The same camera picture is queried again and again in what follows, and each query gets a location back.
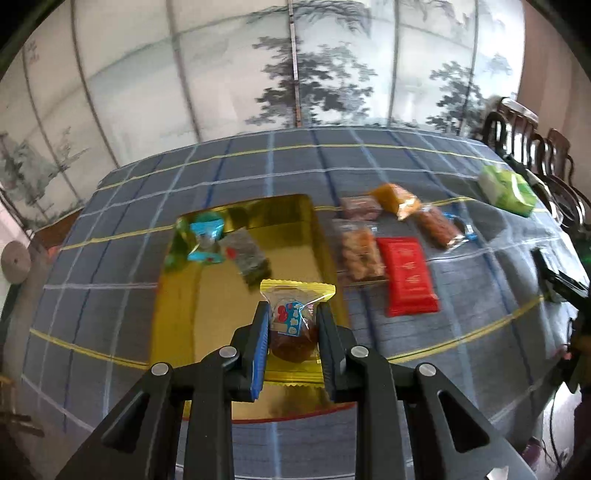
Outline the yellow pastry snack packet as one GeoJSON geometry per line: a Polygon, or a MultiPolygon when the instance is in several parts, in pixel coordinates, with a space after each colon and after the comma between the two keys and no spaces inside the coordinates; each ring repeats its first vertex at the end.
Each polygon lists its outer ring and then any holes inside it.
{"type": "Polygon", "coordinates": [[[264,279],[259,291],[270,306],[270,372],[264,378],[287,385],[320,384],[317,310],[335,295],[335,285],[264,279]]]}

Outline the red snack packet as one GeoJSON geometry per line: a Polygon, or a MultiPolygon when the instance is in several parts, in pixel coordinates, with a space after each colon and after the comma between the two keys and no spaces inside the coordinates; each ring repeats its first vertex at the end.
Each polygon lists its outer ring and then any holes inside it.
{"type": "Polygon", "coordinates": [[[438,312],[439,298],[420,242],[412,237],[379,237],[377,246],[389,278],[386,316],[438,312]]]}

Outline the gold red toffee tin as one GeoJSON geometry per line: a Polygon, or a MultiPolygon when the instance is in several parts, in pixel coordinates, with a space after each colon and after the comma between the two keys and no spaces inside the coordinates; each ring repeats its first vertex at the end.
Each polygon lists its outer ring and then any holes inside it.
{"type": "MultiPolygon", "coordinates": [[[[245,228],[270,260],[278,279],[338,284],[332,246],[311,198],[293,194],[235,202],[214,208],[225,232],[245,228]]],[[[196,363],[231,341],[235,330],[252,323],[263,299],[231,260],[208,265],[190,261],[187,235],[175,233],[159,276],[149,360],[173,367],[196,363]]],[[[338,412],[329,399],[318,356],[294,364],[267,357],[259,399],[235,403],[235,424],[311,418],[338,412]]]]}

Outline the clear bag fried twists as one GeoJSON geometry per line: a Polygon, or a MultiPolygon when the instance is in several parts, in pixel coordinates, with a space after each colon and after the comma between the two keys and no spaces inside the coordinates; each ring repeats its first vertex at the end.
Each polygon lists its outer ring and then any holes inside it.
{"type": "Polygon", "coordinates": [[[386,267],[377,245],[375,222],[335,219],[339,253],[349,281],[354,283],[385,280],[386,267]]]}

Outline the brown candy block packet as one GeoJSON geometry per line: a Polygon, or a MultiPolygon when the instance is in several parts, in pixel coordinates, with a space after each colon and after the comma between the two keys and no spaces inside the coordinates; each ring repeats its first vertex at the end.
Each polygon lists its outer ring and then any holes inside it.
{"type": "Polygon", "coordinates": [[[383,211],[380,203],[370,195],[346,196],[341,201],[342,216],[349,220],[373,221],[383,211]]]}

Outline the grey sesame snack bar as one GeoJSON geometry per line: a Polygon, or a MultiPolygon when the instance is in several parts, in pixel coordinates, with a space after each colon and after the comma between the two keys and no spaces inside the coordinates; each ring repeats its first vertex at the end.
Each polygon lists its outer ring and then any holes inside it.
{"type": "Polygon", "coordinates": [[[240,228],[219,240],[223,254],[238,267],[243,281],[249,287],[257,287],[271,274],[270,260],[253,239],[249,230],[240,228]]]}

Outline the teal blue snack packet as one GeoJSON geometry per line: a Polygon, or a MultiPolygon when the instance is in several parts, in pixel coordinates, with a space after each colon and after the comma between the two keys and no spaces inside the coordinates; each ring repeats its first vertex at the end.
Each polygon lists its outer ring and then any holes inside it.
{"type": "Polygon", "coordinates": [[[219,240],[224,228],[221,217],[197,220],[189,225],[195,237],[195,246],[187,255],[187,260],[202,264],[218,264],[223,261],[219,240]]]}

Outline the dark wooden chair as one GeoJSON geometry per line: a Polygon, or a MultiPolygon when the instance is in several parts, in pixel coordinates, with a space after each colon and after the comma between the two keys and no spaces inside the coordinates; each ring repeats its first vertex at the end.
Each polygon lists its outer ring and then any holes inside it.
{"type": "Polygon", "coordinates": [[[482,141],[502,158],[531,166],[540,143],[539,117],[511,97],[501,97],[485,119],[482,141]]]}
{"type": "Polygon", "coordinates": [[[557,194],[557,203],[564,206],[564,219],[567,226],[576,229],[589,227],[590,200],[574,185],[575,163],[570,155],[571,142],[560,131],[552,128],[543,137],[535,131],[534,145],[535,171],[557,194]]]}

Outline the green tissue pack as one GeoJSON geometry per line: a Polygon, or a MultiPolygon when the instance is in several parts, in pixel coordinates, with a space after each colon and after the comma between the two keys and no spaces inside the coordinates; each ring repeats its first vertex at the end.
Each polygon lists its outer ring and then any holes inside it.
{"type": "Polygon", "coordinates": [[[513,170],[487,165],[479,175],[478,184],[488,202],[499,209],[527,218],[536,206],[536,194],[513,170]]]}

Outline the blue cookie packet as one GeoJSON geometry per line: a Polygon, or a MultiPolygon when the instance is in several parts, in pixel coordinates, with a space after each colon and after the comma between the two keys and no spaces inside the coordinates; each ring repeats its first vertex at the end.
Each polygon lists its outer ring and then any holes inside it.
{"type": "Polygon", "coordinates": [[[466,240],[471,242],[476,242],[478,240],[478,235],[473,227],[466,223],[460,216],[447,212],[444,213],[444,216],[456,226],[466,240]]]}

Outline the plaid grey blue tablecloth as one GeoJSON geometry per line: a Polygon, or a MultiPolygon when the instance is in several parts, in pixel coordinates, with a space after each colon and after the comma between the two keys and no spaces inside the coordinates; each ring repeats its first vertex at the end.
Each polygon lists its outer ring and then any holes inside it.
{"type": "Polygon", "coordinates": [[[207,141],[110,172],[56,257],[27,340],[19,398],[45,434],[22,448],[38,476],[57,474],[146,367],[158,337],[156,280],[180,214],[304,194],[329,227],[342,195],[388,181],[461,216],[478,238],[449,253],[426,248],[437,313],[389,318],[383,288],[346,290],[356,337],[408,365],[433,362],[516,433],[541,402],[569,315],[542,300],[530,249],[551,249],[572,274],[580,264],[549,214],[525,218],[485,202],[477,177],[498,163],[490,148],[460,137],[315,127],[207,141]]]}

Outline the reddish nut brittle packet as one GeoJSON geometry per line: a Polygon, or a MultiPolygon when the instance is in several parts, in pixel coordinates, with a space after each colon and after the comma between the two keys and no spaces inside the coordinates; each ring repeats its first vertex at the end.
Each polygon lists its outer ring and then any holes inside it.
{"type": "Polygon", "coordinates": [[[437,206],[423,205],[412,217],[423,232],[444,250],[454,249],[466,241],[461,230],[437,206]]]}

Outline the orange snack bag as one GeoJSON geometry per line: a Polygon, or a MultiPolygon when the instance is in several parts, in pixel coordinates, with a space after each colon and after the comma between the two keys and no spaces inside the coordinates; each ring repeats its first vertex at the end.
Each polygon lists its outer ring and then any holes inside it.
{"type": "Polygon", "coordinates": [[[399,221],[404,221],[418,212],[423,204],[413,193],[394,183],[385,183],[370,191],[372,196],[389,213],[394,214],[399,221]]]}

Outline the round grey disc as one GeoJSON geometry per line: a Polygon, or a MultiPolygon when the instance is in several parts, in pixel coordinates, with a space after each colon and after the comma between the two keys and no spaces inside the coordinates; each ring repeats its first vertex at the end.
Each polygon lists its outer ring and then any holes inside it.
{"type": "Polygon", "coordinates": [[[11,285],[22,284],[31,270],[28,248],[16,240],[8,242],[1,252],[1,270],[11,285]]]}

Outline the painted folding screen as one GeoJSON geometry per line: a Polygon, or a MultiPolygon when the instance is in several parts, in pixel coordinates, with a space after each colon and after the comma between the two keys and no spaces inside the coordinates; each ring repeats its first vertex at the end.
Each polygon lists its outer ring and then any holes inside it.
{"type": "Polygon", "coordinates": [[[520,1],[44,1],[1,50],[1,186],[39,228],[110,171],[296,126],[468,136],[522,77],[520,1]]]}

